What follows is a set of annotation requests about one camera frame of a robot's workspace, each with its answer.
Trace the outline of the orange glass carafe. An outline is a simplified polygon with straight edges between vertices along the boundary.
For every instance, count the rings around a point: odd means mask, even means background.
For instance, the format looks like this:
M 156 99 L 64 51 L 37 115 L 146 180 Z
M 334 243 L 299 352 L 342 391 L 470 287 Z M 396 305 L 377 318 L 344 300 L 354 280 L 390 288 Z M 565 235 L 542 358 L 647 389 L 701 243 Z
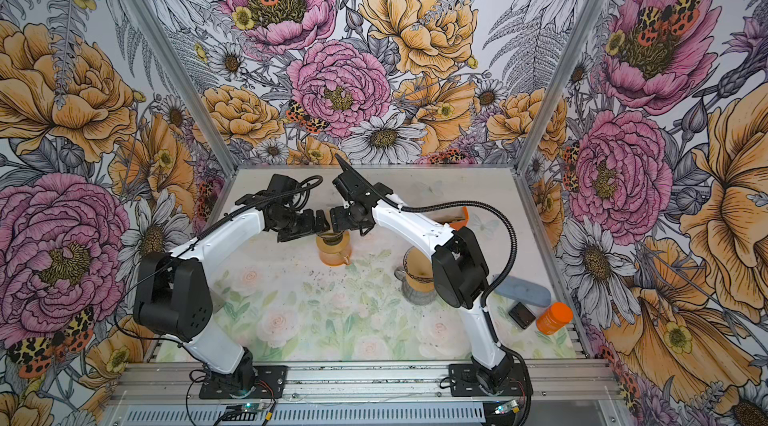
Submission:
M 318 257 L 320 261 L 329 267 L 347 266 L 351 263 L 352 248 L 346 246 L 341 249 L 320 248 Z

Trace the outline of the clear grey glass dripper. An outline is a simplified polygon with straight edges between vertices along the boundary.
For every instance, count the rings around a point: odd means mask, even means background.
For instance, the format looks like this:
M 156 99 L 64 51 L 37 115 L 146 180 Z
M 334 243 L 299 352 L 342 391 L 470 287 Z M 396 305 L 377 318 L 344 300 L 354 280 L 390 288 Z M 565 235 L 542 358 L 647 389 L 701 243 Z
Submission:
M 431 260 L 415 247 L 405 254 L 403 269 L 407 284 L 417 291 L 434 290 L 434 277 Z

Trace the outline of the wooden ring holder front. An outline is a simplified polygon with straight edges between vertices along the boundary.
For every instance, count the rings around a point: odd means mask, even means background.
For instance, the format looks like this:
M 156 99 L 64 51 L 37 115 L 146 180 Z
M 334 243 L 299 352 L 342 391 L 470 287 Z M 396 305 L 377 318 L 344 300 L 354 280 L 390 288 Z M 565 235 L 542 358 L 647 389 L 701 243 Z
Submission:
M 434 282 L 431 277 L 421 276 L 405 276 L 405 283 L 414 291 L 424 294 L 433 293 L 435 291 Z

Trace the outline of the wooden ring holder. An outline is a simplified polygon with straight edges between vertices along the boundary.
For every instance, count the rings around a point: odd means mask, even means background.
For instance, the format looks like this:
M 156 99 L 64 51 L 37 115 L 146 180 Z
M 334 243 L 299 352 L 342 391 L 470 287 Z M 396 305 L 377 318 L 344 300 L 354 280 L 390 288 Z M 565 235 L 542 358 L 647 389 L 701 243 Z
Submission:
M 405 276 L 405 283 L 414 291 L 424 294 L 433 293 L 435 291 L 434 282 L 431 277 L 421 276 Z
M 348 232 L 334 233 L 334 234 L 321 234 L 316 237 L 316 245 L 318 250 L 320 248 L 344 248 L 350 247 L 350 236 Z

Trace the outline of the orange coffee filter pack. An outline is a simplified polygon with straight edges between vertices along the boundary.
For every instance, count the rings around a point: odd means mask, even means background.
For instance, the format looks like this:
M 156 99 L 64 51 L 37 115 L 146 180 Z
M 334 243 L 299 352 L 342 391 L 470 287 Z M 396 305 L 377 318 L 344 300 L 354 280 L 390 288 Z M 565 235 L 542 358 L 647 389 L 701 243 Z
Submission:
M 449 226 L 454 230 L 460 230 L 466 227 L 470 220 L 470 214 L 467 207 L 461 209 L 459 216 L 455 217 L 449 222 Z

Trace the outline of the clear grey glass carafe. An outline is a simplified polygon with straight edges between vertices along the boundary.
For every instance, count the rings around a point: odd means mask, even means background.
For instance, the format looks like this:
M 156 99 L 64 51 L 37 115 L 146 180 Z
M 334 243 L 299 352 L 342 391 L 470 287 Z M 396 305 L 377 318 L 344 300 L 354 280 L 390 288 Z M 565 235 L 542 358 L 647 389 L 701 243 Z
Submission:
M 437 293 L 432 290 L 428 292 L 421 292 L 414 289 L 409 283 L 405 269 L 398 267 L 394 271 L 394 276 L 401 283 L 401 294 L 406 301 L 415 306 L 427 306 L 433 303 L 437 299 Z

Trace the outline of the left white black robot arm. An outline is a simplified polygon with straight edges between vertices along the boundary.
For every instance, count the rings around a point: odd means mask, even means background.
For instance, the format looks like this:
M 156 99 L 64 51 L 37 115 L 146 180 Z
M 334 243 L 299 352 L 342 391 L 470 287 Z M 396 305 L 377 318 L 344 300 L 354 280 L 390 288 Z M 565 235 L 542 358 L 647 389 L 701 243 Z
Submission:
M 265 189 L 238 199 L 230 213 L 188 242 L 146 254 L 138 268 L 134 321 L 180 343 L 215 389 L 236 398 L 250 394 L 257 382 L 253 356 L 214 320 L 211 282 L 235 250 L 262 233 L 286 243 L 328 231 L 324 213 L 307 206 L 322 182 L 319 176 L 297 181 L 275 174 Z

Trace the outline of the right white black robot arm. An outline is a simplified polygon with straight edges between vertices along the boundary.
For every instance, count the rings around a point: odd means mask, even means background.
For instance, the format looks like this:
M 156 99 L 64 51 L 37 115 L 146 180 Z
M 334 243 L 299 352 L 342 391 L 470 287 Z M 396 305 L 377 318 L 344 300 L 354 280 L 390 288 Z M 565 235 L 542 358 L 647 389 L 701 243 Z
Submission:
M 452 201 L 425 207 L 406 205 L 389 187 L 372 184 L 345 161 L 333 185 L 344 204 L 330 211 L 335 232 L 358 231 L 365 236 L 383 227 L 420 251 L 432 266 L 434 289 L 449 306 L 460 311 L 470 340 L 471 359 L 476 367 L 481 390 L 497 395 L 510 377 L 520 355 L 499 339 L 488 298 L 509 275 L 517 259 L 518 243 L 514 226 L 497 208 L 479 201 Z M 428 217 L 430 212 L 466 207 L 494 215 L 506 228 L 510 252 L 502 272 L 490 278 L 490 268 L 474 232 L 464 226 L 458 230 Z

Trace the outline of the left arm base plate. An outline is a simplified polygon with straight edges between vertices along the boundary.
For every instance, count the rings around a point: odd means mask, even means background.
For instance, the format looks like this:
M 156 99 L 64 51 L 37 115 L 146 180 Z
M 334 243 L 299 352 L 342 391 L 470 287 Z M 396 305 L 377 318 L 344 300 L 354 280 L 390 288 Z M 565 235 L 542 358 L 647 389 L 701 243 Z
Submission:
M 202 400 L 280 399 L 288 367 L 256 365 L 232 374 L 213 372 L 203 380 L 198 396 Z

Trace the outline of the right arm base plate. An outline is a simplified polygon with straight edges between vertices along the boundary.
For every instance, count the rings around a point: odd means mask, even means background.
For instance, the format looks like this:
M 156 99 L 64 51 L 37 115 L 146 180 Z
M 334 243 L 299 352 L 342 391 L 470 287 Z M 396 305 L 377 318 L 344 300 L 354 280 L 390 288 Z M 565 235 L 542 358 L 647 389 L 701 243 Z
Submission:
M 532 397 L 533 387 L 519 363 L 487 369 L 478 364 L 450 364 L 448 388 L 452 397 Z

